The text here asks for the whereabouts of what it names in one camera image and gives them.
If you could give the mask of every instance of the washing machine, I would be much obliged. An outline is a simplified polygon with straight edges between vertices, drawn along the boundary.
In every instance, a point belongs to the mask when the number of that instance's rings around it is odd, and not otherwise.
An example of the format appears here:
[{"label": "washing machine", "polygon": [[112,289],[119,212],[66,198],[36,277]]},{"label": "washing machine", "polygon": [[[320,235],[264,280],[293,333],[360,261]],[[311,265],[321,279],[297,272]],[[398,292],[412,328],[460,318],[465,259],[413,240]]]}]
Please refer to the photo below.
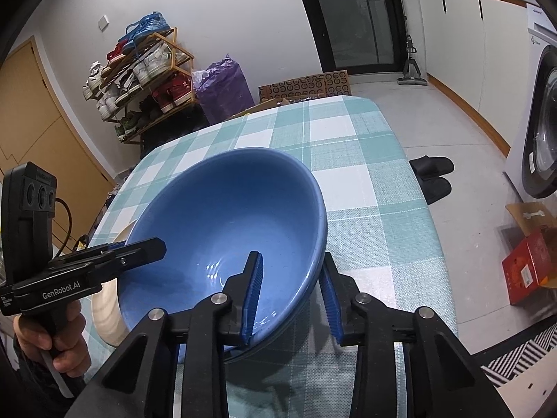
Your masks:
[{"label": "washing machine", "polygon": [[527,10],[530,97],[505,164],[525,202],[557,190],[557,30],[540,8],[529,4]]}]

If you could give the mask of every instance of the checkered tablecloth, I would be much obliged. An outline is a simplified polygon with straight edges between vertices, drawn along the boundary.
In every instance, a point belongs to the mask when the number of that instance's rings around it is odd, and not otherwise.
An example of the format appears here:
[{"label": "checkered tablecloth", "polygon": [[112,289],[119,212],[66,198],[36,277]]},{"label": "checkered tablecloth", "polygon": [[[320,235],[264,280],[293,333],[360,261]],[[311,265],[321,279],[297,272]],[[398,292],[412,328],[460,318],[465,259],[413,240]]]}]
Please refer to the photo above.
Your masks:
[{"label": "checkered tablecloth", "polygon": [[[340,272],[389,307],[432,307],[456,332],[445,260],[430,211],[397,138],[370,100],[338,96],[226,121],[155,149],[128,178],[92,240],[112,242],[181,171],[230,149],[264,146],[311,169],[328,218],[327,250]],[[89,375],[111,349],[97,335],[85,299]],[[397,346],[399,416],[406,416],[402,349]],[[356,348],[331,339],[319,287],[293,324],[249,358],[227,365],[230,415],[348,417]],[[176,383],[179,398],[181,382]]]}]

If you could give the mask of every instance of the slipper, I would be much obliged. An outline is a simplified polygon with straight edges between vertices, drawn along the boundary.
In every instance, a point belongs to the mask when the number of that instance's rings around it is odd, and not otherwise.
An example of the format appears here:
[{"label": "slipper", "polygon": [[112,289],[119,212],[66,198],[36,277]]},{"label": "slipper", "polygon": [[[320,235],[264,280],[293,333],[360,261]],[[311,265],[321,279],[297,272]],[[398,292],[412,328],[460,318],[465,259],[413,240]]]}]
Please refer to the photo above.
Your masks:
[{"label": "slipper", "polygon": [[428,206],[452,192],[450,182],[445,178],[422,179],[420,176],[416,178]]},{"label": "slipper", "polygon": [[455,170],[455,165],[446,157],[425,155],[419,159],[410,160],[410,165],[414,173],[422,179],[438,178]]}]

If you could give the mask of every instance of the beige wooden plate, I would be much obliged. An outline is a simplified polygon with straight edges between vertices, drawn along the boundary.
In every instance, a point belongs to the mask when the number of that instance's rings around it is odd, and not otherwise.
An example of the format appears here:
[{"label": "beige wooden plate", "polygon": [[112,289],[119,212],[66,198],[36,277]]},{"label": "beige wooden plate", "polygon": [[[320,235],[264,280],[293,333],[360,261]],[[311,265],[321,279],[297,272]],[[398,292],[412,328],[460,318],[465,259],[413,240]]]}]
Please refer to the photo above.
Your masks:
[{"label": "beige wooden plate", "polygon": [[[118,234],[114,242],[127,240],[136,221],[128,224]],[[127,334],[130,333],[124,323],[120,312],[120,305],[118,304],[118,280],[114,279],[103,283],[101,292],[93,294],[91,301],[93,306],[93,323],[97,333],[105,343],[112,347],[118,347]]]}]

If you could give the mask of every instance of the blue sneaker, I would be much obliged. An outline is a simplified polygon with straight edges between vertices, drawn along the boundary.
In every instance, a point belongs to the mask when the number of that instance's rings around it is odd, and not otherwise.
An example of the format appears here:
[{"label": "blue sneaker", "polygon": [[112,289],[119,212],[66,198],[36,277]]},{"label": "blue sneaker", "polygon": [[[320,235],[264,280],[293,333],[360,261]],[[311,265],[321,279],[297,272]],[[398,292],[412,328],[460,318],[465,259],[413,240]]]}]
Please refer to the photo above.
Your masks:
[{"label": "blue sneaker", "polygon": [[[134,26],[135,28],[128,33],[127,30]],[[128,41],[124,45],[122,49],[122,53],[127,55],[130,53],[137,44],[139,44],[143,39],[145,39],[148,35],[153,33],[160,33],[168,31],[170,26],[164,20],[164,17],[161,13],[154,12],[152,14],[144,16],[138,22],[132,23],[126,27],[126,33],[128,36]]]}]

